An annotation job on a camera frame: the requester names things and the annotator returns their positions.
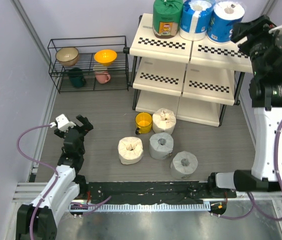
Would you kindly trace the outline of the white roll blue base wrap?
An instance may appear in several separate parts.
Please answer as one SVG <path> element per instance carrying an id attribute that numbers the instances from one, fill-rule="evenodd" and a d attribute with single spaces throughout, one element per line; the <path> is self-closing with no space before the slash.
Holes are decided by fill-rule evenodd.
<path id="1" fill-rule="evenodd" d="M 245 7 L 238 1 L 217 1 L 207 29 L 208 38 L 218 44 L 230 42 L 233 25 L 241 22 L 245 13 Z"/>

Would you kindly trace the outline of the blue striped plastic-wrapped roll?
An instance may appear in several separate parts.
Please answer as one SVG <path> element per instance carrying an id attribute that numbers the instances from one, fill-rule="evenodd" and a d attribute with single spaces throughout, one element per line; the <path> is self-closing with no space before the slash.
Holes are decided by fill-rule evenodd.
<path id="1" fill-rule="evenodd" d="M 188 41 L 200 41 L 207 33 L 214 0 L 186 0 L 180 21 L 180 36 Z"/>

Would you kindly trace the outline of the green paper towel roll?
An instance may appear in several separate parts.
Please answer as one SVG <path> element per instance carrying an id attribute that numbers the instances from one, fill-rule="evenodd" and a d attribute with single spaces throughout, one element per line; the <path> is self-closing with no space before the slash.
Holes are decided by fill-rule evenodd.
<path id="1" fill-rule="evenodd" d="M 152 29 L 157 38 L 170 39 L 177 35 L 183 11 L 182 0 L 155 0 Z"/>

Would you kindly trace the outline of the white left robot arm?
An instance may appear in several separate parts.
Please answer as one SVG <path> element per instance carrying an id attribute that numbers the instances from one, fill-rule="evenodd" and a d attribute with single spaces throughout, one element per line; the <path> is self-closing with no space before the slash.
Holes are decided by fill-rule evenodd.
<path id="1" fill-rule="evenodd" d="M 16 215 L 17 240 L 54 240 L 58 224 L 70 203 L 83 199 L 88 192 L 86 178 L 79 174 L 83 163 L 84 139 L 93 125 L 87 117 L 76 116 L 81 125 L 61 114 L 48 124 L 54 134 L 63 139 L 57 166 L 41 162 L 53 171 L 51 179 L 41 193 L 30 203 L 22 204 Z"/>

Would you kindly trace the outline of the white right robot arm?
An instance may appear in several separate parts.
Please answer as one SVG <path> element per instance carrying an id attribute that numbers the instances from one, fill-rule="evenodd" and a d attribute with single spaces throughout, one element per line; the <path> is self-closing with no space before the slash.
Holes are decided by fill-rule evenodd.
<path id="1" fill-rule="evenodd" d="M 207 193 L 282 191 L 282 25 L 262 15 L 235 23 L 231 41 L 251 61 L 249 95 L 256 119 L 256 146 L 250 170 L 213 172 Z"/>

